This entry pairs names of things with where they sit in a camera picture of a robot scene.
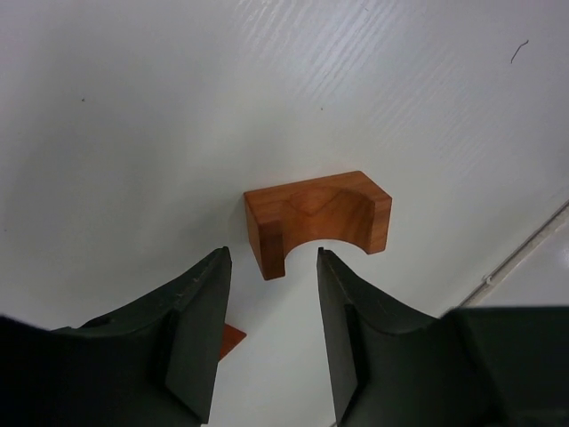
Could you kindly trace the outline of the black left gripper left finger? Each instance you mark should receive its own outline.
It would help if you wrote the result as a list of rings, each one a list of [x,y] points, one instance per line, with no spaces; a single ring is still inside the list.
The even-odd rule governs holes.
[[[207,424],[231,270],[229,250],[218,248],[78,328],[2,317],[2,425]]]

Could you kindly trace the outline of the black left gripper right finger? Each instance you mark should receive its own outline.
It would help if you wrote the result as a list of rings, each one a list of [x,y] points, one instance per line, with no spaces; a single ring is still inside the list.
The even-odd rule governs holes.
[[[424,314],[320,249],[317,282],[340,426],[565,426],[566,307]]]

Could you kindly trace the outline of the dark orange notched block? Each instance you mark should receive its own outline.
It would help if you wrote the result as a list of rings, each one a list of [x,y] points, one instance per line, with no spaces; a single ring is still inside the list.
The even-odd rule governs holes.
[[[244,193],[250,246],[266,280],[284,277],[286,256],[312,241],[384,251],[391,207],[392,197],[361,171]]]

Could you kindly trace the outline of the dark orange wood cube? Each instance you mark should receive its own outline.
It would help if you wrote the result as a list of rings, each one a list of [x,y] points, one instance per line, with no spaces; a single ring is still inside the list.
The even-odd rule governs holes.
[[[247,334],[229,324],[225,324],[222,331],[220,360],[223,360],[235,347],[243,341]]]

